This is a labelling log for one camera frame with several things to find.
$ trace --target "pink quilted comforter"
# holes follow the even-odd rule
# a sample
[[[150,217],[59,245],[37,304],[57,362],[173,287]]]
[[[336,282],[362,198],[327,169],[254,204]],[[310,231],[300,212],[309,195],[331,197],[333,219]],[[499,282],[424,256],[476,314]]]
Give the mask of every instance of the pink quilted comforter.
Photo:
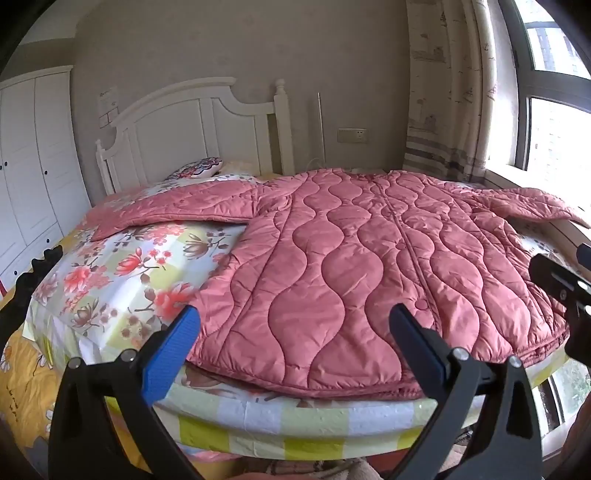
[[[388,331],[399,302],[485,361],[531,365],[565,340],[509,216],[585,225],[536,189],[319,170],[178,187],[103,216],[94,239],[165,220],[248,222],[193,302],[202,331],[188,360],[288,394],[399,399],[420,396]]]

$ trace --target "black mount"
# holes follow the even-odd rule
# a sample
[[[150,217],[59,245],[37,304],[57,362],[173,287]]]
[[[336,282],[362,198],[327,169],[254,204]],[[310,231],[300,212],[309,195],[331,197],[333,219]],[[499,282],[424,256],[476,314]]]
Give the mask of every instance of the black mount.
[[[203,480],[142,397],[144,370],[166,340],[167,332],[174,331],[182,321],[181,313],[168,330],[152,334],[139,352],[125,350],[113,362],[86,365],[81,358],[68,362],[51,423],[50,479],[76,480],[84,472],[87,480]],[[129,463],[111,423],[105,397],[117,399],[152,473]]]
[[[463,348],[450,349],[402,304],[390,313],[390,331],[423,393],[438,406],[388,480],[540,480],[540,429],[519,358],[489,364]],[[475,395],[486,398],[472,440],[459,465],[438,473]]]
[[[579,245],[577,260],[580,265],[591,270],[591,247]],[[564,318],[569,324],[570,337],[564,351],[569,357],[591,367],[591,284],[543,255],[536,255],[531,259],[530,278],[550,297],[566,307]],[[587,426],[577,439],[572,453],[547,480],[588,478],[590,458],[591,428]]]

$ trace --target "wall outlet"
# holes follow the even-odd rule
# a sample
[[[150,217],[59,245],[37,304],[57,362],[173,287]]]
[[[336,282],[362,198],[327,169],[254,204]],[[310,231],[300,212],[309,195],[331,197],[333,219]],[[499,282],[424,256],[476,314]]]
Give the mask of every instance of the wall outlet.
[[[104,114],[103,116],[99,117],[99,128],[104,128],[107,125],[109,125],[109,118],[107,114]]]
[[[336,138],[340,143],[367,143],[368,132],[366,128],[339,128]]]
[[[119,116],[119,107],[115,107],[109,113],[107,113],[109,123],[111,123],[113,120],[115,120],[118,116]]]

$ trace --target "wardrobe door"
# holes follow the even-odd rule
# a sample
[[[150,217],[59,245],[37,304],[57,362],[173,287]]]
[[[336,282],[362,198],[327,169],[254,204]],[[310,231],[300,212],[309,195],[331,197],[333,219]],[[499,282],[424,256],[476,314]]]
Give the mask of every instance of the wardrobe door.
[[[0,171],[0,273],[6,270],[10,262],[23,250],[25,250],[25,241],[12,212],[4,178],[4,164],[2,164]]]
[[[47,193],[67,235],[90,209],[72,133],[69,72],[35,79],[35,126]]]
[[[2,90],[0,148],[12,209],[29,245],[56,222],[37,152],[34,79]]]

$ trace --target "beige wall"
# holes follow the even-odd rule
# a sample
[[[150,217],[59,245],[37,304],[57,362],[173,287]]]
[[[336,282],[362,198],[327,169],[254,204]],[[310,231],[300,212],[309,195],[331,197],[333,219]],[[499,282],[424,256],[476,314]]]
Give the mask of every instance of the beige wall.
[[[54,38],[22,44],[17,47],[0,73],[0,82],[23,73],[73,63],[73,38]]]
[[[408,115],[408,25],[402,0],[105,0],[78,24],[72,105],[82,172],[104,197],[95,161],[97,95],[119,89],[120,110],[170,83],[234,76],[243,102],[272,98],[284,78],[296,168],[321,154],[322,93],[329,167],[398,168]],[[367,145],[338,144],[338,127],[371,130]]]

